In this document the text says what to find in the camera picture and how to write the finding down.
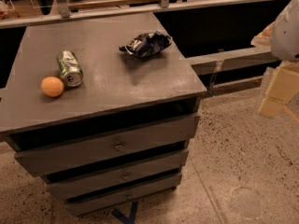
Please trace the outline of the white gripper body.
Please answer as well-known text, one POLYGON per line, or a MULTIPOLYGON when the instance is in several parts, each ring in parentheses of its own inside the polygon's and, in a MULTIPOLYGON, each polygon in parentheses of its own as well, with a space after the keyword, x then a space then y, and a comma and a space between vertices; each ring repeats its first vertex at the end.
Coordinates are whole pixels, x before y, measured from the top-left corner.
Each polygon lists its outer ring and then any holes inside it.
POLYGON ((275 20, 271 52, 281 61, 299 61, 299 0, 291 2, 275 20))

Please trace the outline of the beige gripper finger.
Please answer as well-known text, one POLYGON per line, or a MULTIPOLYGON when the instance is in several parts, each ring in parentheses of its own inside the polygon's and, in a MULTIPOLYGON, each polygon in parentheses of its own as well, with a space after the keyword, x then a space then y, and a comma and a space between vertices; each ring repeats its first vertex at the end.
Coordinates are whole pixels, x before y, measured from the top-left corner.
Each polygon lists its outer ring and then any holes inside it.
POLYGON ((260 33, 252 38, 250 44, 254 47, 270 47, 274 25, 275 23, 272 22, 266 26, 260 33))
POLYGON ((257 113, 273 118, 299 92, 299 62, 282 61, 273 71, 257 113))

